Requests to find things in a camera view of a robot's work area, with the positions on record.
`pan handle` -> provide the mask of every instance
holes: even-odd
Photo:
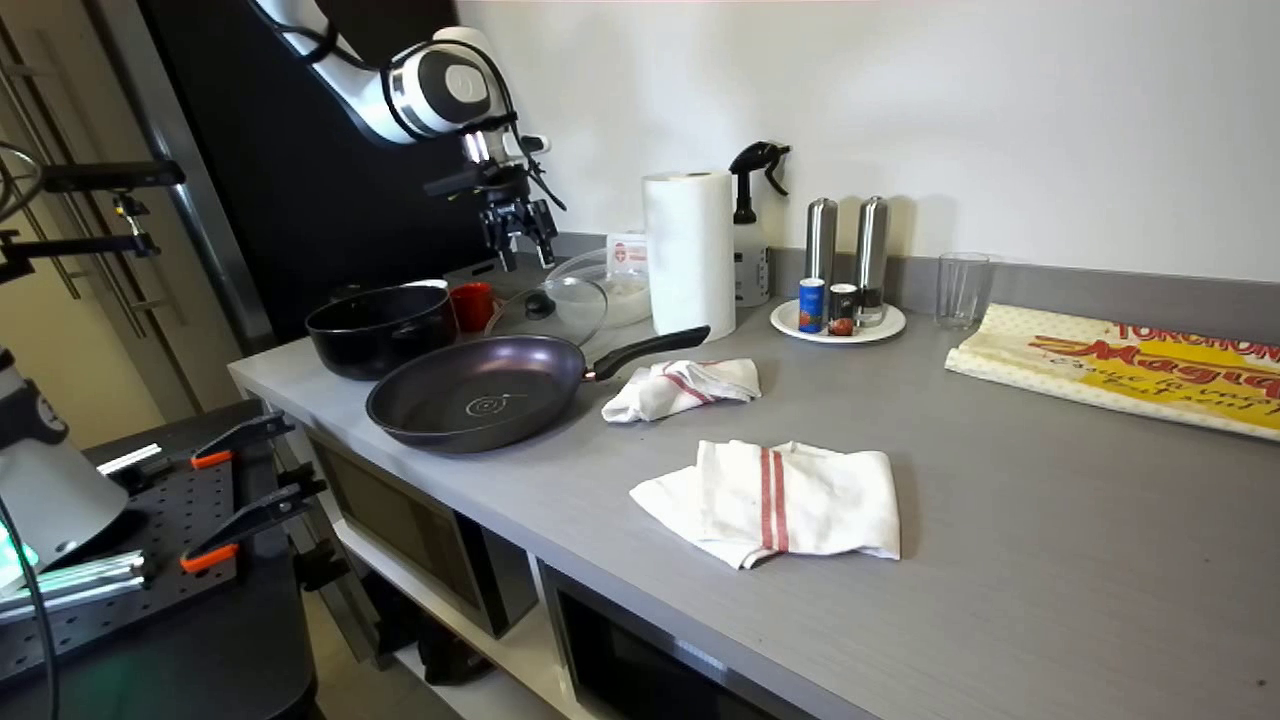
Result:
[[[648,337],[641,345],[624,345],[608,357],[602,357],[592,367],[590,367],[590,379],[608,379],[617,377],[624,363],[631,363],[637,357],[648,357],[648,354],[668,354],[668,349],[696,349],[712,337],[707,326],[700,329],[685,329],[685,333],[663,333],[663,337]]]

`plate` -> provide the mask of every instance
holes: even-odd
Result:
[[[790,299],[790,303],[774,310],[768,321],[774,321],[776,333],[786,333],[792,342],[803,342],[803,345],[880,345],[880,342],[899,337],[909,329],[909,317],[899,310],[884,303],[884,321],[874,326],[874,329],[857,329],[851,337],[800,333],[797,329],[797,303],[800,299]]]

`shelf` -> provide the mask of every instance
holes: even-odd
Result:
[[[376,569],[387,584],[396,584],[404,597],[414,597],[423,612],[434,612],[465,643],[473,643],[482,657],[489,657],[501,670],[501,674],[478,680],[478,687],[470,687],[470,683],[435,687],[435,698],[443,698],[443,700],[457,698],[457,707],[461,712],[470,707],[465,715],[511,715],[511,720],[521,720],[521,715],[590,720],[592,715],[573,698],[573,680],[559,659],[552,617],[543,605],[537,605],[504,636],[489,636],[478,622],[470,622],[447,599],[447,593],[434,576],[407,569],[396,554],[387,554],[382,540],[371,540],[358,524],[340,521],[336,511],[327,511],[327,518],[334,518],[334,532],[340,537],[340,545],[348,554],[358,554],[369,569]]]

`paper towel roll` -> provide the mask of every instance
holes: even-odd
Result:
[[[735,329],[728,171],[643,177],[648,303],[656,333]]]

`white towel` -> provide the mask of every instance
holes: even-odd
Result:
[[[648,363],[602,410],[605,424],[656,424],[663,417],[706,410],[706,406],[745,406],[755,402],[755,363],[724,360],[724,363]]]
[[[899,562],[884,452],[706,442],[692,470],[637,486],[631,502],[733,569],[755,569],[779,554]]]

